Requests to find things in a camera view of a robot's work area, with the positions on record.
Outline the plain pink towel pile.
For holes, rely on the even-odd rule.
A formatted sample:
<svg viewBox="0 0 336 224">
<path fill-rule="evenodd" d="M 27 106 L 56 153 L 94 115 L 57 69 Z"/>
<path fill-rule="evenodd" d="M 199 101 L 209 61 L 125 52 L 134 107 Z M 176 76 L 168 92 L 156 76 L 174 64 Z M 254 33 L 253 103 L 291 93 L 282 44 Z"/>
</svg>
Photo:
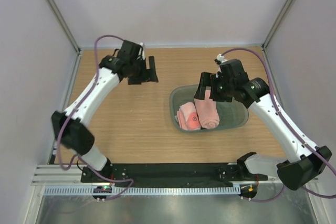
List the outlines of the plain pink towel pile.
<svg viewBox="0 0 336 224">
<path fill-rule="evenodd" d="M 196 112 L 202 128 L 207 130 L 218 127 L 220 123 L 216 102 L 210 98 L 211 91 L 205 91 L 205 99 L 194 99 Z"/>
</svg>

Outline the pink rabbit pattern towel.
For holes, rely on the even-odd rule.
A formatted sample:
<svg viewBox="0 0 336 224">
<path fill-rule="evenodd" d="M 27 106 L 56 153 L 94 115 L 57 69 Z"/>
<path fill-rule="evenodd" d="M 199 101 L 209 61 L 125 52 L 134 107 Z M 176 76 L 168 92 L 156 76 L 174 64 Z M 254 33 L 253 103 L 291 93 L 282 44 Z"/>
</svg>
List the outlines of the pink rabbit pattern towel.
<svg viewBox="0 0 336 224">
<path fill-rule="evenodd" d="M 201 129 L 196 107 L 193 102 L 187 102 L 181 105 L 176 115 L 181 129 L 186 131 L 197 131 Z"/>
</svg>

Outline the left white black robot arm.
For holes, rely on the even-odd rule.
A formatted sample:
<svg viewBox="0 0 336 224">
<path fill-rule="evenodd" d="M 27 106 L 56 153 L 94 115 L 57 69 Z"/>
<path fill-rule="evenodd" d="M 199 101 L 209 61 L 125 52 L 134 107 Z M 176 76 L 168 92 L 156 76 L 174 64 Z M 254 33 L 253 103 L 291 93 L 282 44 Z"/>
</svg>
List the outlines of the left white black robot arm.
<svg viewBox="0 0 336 224">
<path fill-rule="evenodd" d="M 129 56 L 122 52 L 115 57 L 105 56 L 80 96 L 63 112 L 55 111 L 51 116 L 57 145 L 80 157 L 100 182 L 111 177 L 110 161 L 95 146 L 95 137 L 88 126 L 100 104 L 123 79 L 129 84 L 157 82 L 154 57 Z"/>
</svg>

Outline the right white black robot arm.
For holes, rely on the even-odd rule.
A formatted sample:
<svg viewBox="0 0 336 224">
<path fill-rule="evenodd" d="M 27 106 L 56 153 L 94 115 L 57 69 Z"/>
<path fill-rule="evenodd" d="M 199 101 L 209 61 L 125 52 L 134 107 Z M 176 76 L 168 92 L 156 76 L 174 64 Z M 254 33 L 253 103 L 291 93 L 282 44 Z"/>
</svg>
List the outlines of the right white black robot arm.
<svg viewBox="0 0 336 224">
<path fill-rule="evenodd" d="M 207 88 L 210 88 L 209 95 L 205 93 Z M 319 147 L 304 135 L 263 79 L 250 80 L 242 70 L 233 74 L 202 72 L 194 97 L 242 103 L 264 122 L 282 147 L 287 157 L 285 161 L 272 164 L 269 157 L 253 154 L 236 167 L 239 178 L 248 180 L 255 173 L 261 173 L 278 177 L 287 188 L 297 190 L 320 175 L 325 167 L 332 167 L 331 150 L 327 146 Z"/>
</svg>

